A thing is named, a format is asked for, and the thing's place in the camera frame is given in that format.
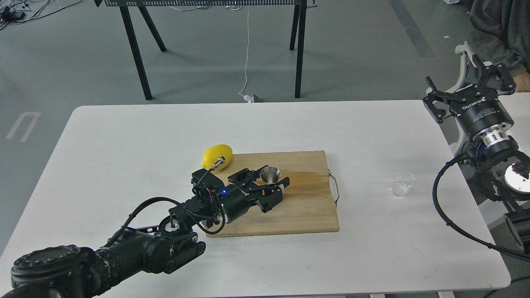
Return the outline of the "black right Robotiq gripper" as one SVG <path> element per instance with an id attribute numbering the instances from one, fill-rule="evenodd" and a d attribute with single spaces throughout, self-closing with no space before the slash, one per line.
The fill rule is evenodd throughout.
<path id="1" fill-rule="evenodd" d="M 516 89 L 516 83 L 504 63 L 485 65 L 475 62 L 475 66 L 481 70 L 475 88 L 468 86 L 456 93 L 442 92 L 436 89 L 431 77 L 427 76 L 426 82 L 431 91 L 423 98 L 424 106 L 437 124 L 443 123 L 447 111 L 437 108 L 434 102 L 448 106 L 452 104 L 452 114 L 471 141 L 475 141 L 483 130 L 490 127 L 510 129 L 513 126 L 514 121 L 498 100 L 498 95 L 509 96 Z M 491 77 L 499 79 L 497 87 L 488 86 Z"/>

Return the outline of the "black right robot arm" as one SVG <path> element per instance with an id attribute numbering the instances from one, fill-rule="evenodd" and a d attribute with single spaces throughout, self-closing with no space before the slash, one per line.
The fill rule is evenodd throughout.
<path id="1" fill-rule="evenodd" d="M 445 224 L 459 234 L 490 249 L 525 262 L 529 261 L 529 209 L 519 202 L 529 200 L 529 157 L 519 151 L 518 143 L 507 132 L 513 119 L 498 99 L 499 93 L 513 94 L 516 83 L 505 64 L 484 65 L 478 83 L 449 93 L 437 90 L 430 77 L 426 78 L 431 91 L 423 103 L 438 124 L 449 112 L 469 138 L 470 148 L 448 161 L 437 174 L 432 186 L 435 209 Z M 435 107 L 434 102 L 448 105 L 448 110 Z M 443 174 L 452 166 L 470 161 L 475 170 L 472 180 L 479 192 L 493 202 L 507 208 L 504 219 L 515 239 L 518 250 L 485 242 L 472 236 L 450 219 L 438 200 L 438 185 Z"/>

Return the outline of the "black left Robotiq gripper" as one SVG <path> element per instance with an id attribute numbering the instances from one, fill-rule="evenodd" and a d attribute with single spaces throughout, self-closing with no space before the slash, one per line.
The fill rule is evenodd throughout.
<path id="1" fill-rule="evenodd" d="M 257 184 L 258 178 L 259 172 L 248 168 L 228 177 L 229 184 L 218 195 L 227 224 L 236 221 L 253 206 L 267 213 L 282 202 L 290 177 L 271 185 Z"/>

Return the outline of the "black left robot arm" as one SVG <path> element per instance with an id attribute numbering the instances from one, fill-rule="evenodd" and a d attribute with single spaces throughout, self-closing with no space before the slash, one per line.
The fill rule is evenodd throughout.
<path id="1" fill-rule="evenodd" d="M 194 226 L 216 235 L 251 207 L 266 213 L 282 202 L 289 177 L 281 178 L 271 166 L 244 168 L 225 185 L 213 172 L 228 163 L 219 155 L 193 172 L 193 197 L 185 202 L 167 197 L 142 202 L 97 250 L 62 245 L 21 256 L 4 297 L 92 298 L 140 272 L 171 274 L 206 250 Z"/>

